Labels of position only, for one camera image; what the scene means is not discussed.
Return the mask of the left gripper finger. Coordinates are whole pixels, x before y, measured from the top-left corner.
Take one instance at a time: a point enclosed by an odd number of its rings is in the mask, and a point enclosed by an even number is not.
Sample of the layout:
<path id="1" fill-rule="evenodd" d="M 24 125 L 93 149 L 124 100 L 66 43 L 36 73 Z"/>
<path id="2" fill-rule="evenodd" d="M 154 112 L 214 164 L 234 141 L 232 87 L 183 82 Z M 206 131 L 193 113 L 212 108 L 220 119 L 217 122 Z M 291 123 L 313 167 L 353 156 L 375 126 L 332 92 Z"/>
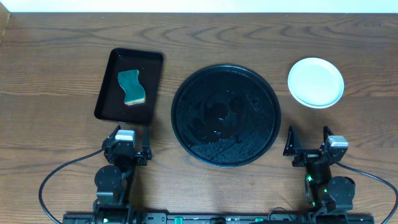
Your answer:
<path id="1" fill-rule="evenodd" d="M 143 133 L 141 146 L 142 146 L 142 150 L 145 153 L 147 153 L 147 154 L 151 153 L 150 142 L 149 142 L 149 133 L 148 133 L 147 126 L 144 127 L 144 133 Z"/>
<path id="2" fill-rule="evenodd" d="M 108 139 L 116 139 L 116 135 L 118 133 L 118 131 L 121 129 L 120 125 L 117 125 L 115 130 L 108 136 Z"/>

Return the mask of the green and yellow scrub sponge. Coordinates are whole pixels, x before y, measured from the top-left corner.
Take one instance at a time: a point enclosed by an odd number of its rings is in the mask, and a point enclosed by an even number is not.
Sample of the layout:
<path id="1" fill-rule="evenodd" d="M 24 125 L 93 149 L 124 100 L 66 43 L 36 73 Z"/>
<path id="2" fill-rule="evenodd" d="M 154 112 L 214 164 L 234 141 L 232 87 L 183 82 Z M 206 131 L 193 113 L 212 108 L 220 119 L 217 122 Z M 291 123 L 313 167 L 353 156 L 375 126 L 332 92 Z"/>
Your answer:
<path id="1" fill-rule="evenodd" d="M 146 92 L 144 87 L 139 83 L 139 70 L 119 72 L 118 83 L 125 92 L 125 105 L 136 105 L 145 102 Z"/>

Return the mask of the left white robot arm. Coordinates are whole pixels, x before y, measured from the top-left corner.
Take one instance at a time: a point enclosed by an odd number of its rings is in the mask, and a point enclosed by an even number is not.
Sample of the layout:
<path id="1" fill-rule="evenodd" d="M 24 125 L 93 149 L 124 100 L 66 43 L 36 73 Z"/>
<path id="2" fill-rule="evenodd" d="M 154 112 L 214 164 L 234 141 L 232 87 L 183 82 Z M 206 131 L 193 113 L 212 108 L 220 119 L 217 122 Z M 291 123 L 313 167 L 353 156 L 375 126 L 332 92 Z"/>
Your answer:
<path id="1" fill-rule="evenodd" d="M 90 223 L 137 224 L 142 215 L 130 202 L 131 187 L 137 166 L 146 166 L 152 159 L 148 128 L 144 128 L 141 150 L 136 150 L 136 134 L 133 130 L 116 129 L 103 141 L 102 150 L 108 165 L 95 175 L 97 200 Z"/>

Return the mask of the pale green plate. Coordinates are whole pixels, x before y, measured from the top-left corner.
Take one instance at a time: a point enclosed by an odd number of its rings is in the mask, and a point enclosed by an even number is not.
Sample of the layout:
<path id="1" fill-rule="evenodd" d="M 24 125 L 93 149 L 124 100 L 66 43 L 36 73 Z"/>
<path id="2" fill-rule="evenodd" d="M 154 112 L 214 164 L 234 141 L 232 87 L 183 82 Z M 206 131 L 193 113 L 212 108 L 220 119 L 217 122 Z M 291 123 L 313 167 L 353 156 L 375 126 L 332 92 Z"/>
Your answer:
<path id="1" fill-rule="evenodd" d="M 341 72 L 329 61 L 316 57 L 296 62 L 289 71 L 287 86 L 300 104 L 316 109 L 336 104 L 345 89 Z"/>

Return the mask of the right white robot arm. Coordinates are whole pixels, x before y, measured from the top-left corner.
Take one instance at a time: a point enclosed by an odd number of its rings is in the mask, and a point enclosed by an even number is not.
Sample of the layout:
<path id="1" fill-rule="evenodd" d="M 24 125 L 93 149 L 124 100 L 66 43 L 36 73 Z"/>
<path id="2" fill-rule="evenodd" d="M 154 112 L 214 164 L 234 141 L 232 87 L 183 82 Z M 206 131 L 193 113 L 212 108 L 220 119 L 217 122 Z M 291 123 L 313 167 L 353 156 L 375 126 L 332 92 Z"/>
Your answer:
<path id="1" fill-rule="evenodd" d="M 305 195 L 313 205 L 307 213 L 309 223 L 348 221 L 346 213 L 353 209 L 356 184 L 349 177 L 333 177 L 330 169 L 347 150 L 347 140 L 328 126 L 323 127 L 323 143 L 318 149 L 304 149 L 294 128 L 289 127 L 283 155 L 294 158 L 294 167 L 305 168 Z"/>

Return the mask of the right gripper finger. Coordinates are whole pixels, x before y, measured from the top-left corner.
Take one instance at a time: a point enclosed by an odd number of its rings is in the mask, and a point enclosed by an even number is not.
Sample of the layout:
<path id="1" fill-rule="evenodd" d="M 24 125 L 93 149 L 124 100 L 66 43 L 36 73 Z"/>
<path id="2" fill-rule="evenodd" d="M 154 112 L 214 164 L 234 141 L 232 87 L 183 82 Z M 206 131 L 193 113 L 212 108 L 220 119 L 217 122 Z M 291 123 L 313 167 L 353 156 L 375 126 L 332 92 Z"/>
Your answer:
<path id="1" fill-rule="evenodd" d="M 333 133 L 332 133 L 331 129 L 328 126 L 324 126 L 323 127 L 323 145 L 330 146 L 332 137 L 333 137 Z"/>
<path id="2" fill-rule="evenodd" d="M 302 151 L 302 144 L 293 126 L 289 127 L 287 142 L 284 147 L 283 156 L 296 156 Z"/>

